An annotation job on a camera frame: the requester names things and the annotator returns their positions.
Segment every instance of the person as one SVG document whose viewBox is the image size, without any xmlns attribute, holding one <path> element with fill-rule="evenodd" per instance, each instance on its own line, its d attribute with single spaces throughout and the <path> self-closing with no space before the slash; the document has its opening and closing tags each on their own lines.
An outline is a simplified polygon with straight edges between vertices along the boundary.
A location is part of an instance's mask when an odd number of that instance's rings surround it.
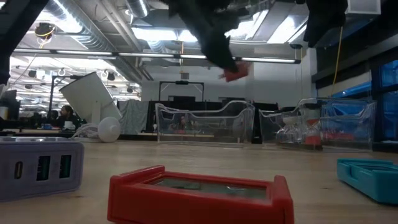
<svg viewBox="0 0 398 224">
<path fill-rule="evenodd" d="M 52 111 L 50 112 L 50 120 L 49 120 L 49 123 L 50 123 L 52 126 L 56 126 L 56 125 L 57 125 L 58 116 L 59 116 L 58 111 L 52 110 Z"/>
<path fill-rule="evenodd" d="M 73 114 L 73 109 L 69 105 L 65 105 L 61 108 L 61 116 L 58 117 L 56 126 L 63 128 L 66 121 L 71 121 L 73 125 L 75 125 L 75 129 L 79 127 L 78 118 Z"/>
<path fill-rule="evenodd" d="M 31 128 L 39 128 L 42 125 L 42 116 L 38 112 L 34 112 L 33 116 L 29 118 Z"/>
</svg>

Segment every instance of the yellow cable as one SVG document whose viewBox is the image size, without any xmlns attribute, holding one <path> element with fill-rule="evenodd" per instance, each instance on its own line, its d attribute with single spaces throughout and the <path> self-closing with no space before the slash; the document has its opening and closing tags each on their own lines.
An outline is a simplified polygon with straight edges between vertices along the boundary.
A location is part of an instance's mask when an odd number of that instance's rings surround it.
<svg viewBox="0 0 398 224">
<path fill-rule="evenodd" d="M 335 89 L 335 83 L 336 83 L 336 77 L 337 77 L 337 71 L 338 71 L 338 61 L 340 60 L 340 50 L 341 50 L 341 41 L 342 40 L 343 40 L 343 26 L 341 26 L 341 29 L 340 29 L 340 40 L 338 42 L 335 78 L 333 79 L 333 84 L 331 85 L 330 98 L 333 95 L 333 90 Z"/>
<path fill-rule="evenodd" d="M 47 35 L 47 36 L 45 37 L 45 40 L 43 41 L 42 44 L 40 44 L 39 49 L 42 49 L 42 48 L 44 47 L 44 45 L 48 43 L 48 42 L 46 42 L 46 41 L 47 41 L 47 39 L 49 38 L 49 36 L 50 36 L 50 35 Z"/>
</svg>

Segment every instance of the ceiling duct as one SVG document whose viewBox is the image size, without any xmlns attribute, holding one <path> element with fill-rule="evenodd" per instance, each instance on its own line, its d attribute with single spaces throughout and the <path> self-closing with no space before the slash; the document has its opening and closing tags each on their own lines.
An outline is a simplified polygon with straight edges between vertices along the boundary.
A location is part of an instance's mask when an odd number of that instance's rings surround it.
<svg viewBox="0 0 398 224">
<path fill-rule="evenodd" d="M 104 34 L 95 26 L 93 21 L 83 12 L 74 0 L 50 0 L 44 11 L 47 11 L 65 24 L 78 24 L 81 26 L 79 34 L 73 36 L 76 41 L 84 45 L 90 51 L 115 52 L 117 49 L 110 43 Z M 140 83 L 142 77 L 137 68 L 134 68 L 123 58 L 106 60 L 114 65 L 118 72 L 127 80 Z"/>
<path fill-rule="evenodd" d="M 147 41 L 149 48 L 154 52 L 158 54 L 177 54 L 178 52 L 176 50 L 170 50 L 166 48 L 164 45 L 163 41 L 161 40 L 155 40 L 155 41 Z M 180 59 L 173 59 L 173 58 L 165 58 L 164 60 L 173 62 L 173 63 L 179 63 Z"/>
<path fill-rule="evenodd" d="M 149 5 L 146 0 L 125 0 L 127 8 L 131 14 L 136 18 L 144 18 L 148 16 Z"/>
</svg>

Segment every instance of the table surface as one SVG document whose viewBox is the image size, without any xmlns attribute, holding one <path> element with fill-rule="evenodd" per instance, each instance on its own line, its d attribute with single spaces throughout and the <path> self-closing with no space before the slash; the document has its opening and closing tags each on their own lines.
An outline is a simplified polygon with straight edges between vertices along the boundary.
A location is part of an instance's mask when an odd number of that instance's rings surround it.
<svg viewBox="0 0 398 224">
<path fill-rule="evenodd" d="M 295 223 L 398 223 L 397 207 L 379 205 L 336 177 L 337 158 L 398 163 L 398 154 L 286 151 L 260 145 L 232 149 L 142 141 L 85 146 L 79 190 L 0 203 L 0 223 L 109 223 L 109 178 L 159 164 L 170 171 L 248 179 L 272 180 L 275 175 L 284 175 L 294 200 Z"/>
</svg>

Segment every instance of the usb port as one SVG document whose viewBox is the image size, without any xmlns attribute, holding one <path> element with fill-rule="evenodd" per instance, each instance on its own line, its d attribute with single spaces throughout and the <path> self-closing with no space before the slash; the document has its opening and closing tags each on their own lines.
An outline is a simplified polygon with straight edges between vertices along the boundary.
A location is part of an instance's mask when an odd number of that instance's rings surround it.
<svg viewBox="0 0 398 224">
<path fill-rule="evenodd" d="M 23 168 L 24 168 L 24 164 L 21 161 L 19 161 L 15 164 L 14 179 L 18 180 L 22 177 Z"/>
<path fill-rule="evenodd" d="M 50 156 L 40 156 L 37 165 L 37 181 L 48 180 L 50 173 Z"/>
<path fill-rule="evenodd" d="M 68 178 L 70 177 L 70 164 L 72 161 L 71 155 L 61 156 L 61 165 L 60 165 L 60 178 Z"/>
</svg>

